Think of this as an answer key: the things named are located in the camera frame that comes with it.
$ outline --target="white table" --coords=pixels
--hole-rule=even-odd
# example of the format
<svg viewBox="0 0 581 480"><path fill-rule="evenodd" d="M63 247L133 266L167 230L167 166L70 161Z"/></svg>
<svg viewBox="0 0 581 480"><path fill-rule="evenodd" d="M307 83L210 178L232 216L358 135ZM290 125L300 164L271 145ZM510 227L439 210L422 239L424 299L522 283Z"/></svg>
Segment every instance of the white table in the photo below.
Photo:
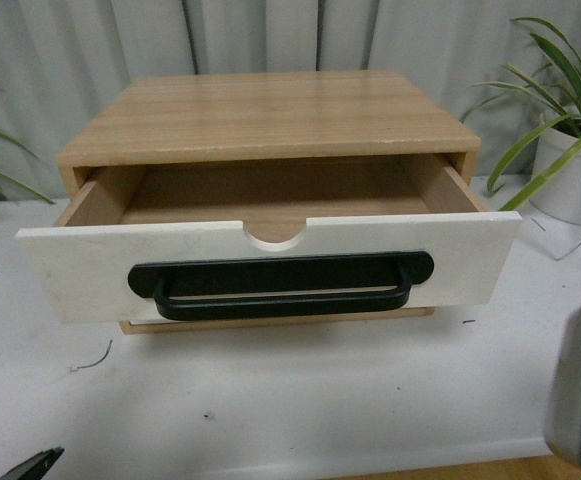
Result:
<svg viewBox="0 0 581 480"><path fill-rule="evenodd" d="M581 305L581 248L552 257L581 228L525 207L487 305L124 336L60 324L12 238L65 204L0 203L0 475L58 445L48 479L314 479L547 452L544 407ZM111 339L101 364L70 372Z"/></svg>

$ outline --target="gray curtain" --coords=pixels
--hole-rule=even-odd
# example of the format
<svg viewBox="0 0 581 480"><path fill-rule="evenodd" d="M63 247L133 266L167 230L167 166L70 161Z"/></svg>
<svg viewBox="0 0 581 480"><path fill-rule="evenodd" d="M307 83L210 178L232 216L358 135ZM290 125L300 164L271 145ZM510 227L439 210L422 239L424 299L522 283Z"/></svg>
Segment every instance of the gray curtain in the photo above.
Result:
<svg viewBox="0 0 581 480"><path fill-rule="evenodd" d="M506 78L500 63L539 65L509 21L525 15L581 50L581 0L0 0L0 128L39 157L0 141L0 169L65 196L57 153L148 75L392 69L459 117L488 94L471 85ZM471 116L477 173L534 121L513 99Z"/></svg>

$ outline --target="light wood grain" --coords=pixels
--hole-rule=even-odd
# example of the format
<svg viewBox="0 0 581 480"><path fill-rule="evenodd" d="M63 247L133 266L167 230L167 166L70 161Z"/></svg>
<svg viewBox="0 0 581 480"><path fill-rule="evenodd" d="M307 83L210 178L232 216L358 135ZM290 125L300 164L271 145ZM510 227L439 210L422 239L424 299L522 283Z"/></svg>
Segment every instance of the light wood grain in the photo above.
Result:
<svg viewBox="0 0 581 480"><path fill-rule="evenodd" d="M581 480L581 470L544 456L331 480Z"/></svg>
<svg viewBox="0 0 581 480"><path fill-rule="evenodd" d="M57 225L240 220L272 243L307 218L485 211L435 155L107 167L82 190Z"/></svg>
<svg viewBox="0 0 581 480"><path fill-rule="evenodd" d="M387 312L343 313L336 315L310 315L298 317L246 318L235 320L213 320L208 322L119 322L119 326L121 327L121 331L123 333L130 335L144 333L192 332L225 328L278 327L282 325L309 325L315 323L385 320L401 317L420 317L432 315L433 313L433 307L425 307L402 308L399 310L391 310Z"/></svg>
<svg viewBox="0 0 581 480"><path fill-rule="evenodd" d="M404 156L401 163L430 212L487 212L481 199L440 156Z"/></svg>
<svg viewBox="0 0 581 480"><path fill-rule="evenodd" d="M241 220L254 237L278 243L309 217L430 213L399 159L361 160L152 168L121 223Z"/></svg>
<svg viewBox="0 0 581 480"><path fill-rule="evenodd" d="M480 141L394 72L140 80L61 167L476 151Z"/></svg>
<svg viewBox="0 0 581 480"><path fill-rule="evenodd" d="M72 199L55 227L115 225L145 174L143 166L101 168Z"/></svg>

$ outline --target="thin wire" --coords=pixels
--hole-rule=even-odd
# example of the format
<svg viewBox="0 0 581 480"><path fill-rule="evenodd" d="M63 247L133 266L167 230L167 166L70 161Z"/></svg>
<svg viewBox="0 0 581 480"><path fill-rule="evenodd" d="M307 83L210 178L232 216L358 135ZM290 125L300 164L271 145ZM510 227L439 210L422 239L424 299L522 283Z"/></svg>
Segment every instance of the thin wire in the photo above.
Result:
<svg viewBox="0 0 581 480"><path fill-rule="evenodd" d="M93 364L90 364L90 365L83 365L81 367L76 367L76 368L70 367L70 371L76 372L77 370L81 370L83 368L96 367L97 365L99 365L101 362L103 362L106 359L106 357L110 353L111 348L112 348L112 340L110 340L110 343L108 343L108 348L106 349L106 353L104 353L103 357L101 357L99 360L97 360L96 362L94 362Z"/></svg>

